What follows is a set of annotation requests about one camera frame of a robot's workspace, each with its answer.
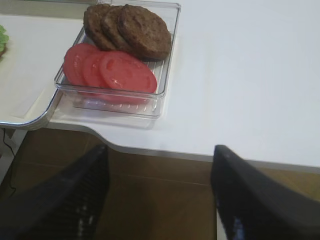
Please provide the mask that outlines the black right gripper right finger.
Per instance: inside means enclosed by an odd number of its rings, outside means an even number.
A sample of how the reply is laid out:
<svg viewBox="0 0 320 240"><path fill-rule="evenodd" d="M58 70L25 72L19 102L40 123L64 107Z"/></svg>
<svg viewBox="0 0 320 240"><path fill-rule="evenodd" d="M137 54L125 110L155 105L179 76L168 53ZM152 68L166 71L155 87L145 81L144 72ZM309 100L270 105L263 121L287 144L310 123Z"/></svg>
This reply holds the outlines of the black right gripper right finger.
<svg viewBox="0 0 320 240"><path fill-rule="evenodd" d="M216 145L210 183L218 240L318 240L320 203Z"/></svg>

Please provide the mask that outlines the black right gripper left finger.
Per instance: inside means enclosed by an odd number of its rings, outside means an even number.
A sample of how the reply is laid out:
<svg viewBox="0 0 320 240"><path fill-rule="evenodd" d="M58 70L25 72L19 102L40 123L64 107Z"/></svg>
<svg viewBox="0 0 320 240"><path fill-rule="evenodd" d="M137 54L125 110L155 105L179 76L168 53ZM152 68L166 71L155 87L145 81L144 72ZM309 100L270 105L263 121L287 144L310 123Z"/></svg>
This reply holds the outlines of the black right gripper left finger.
<svg viewBox="0 0 320 240"><path fill-rule="evenodd" d="M2 240L93 240L110 187L97 145L51 178L0 203Z"/></svg>

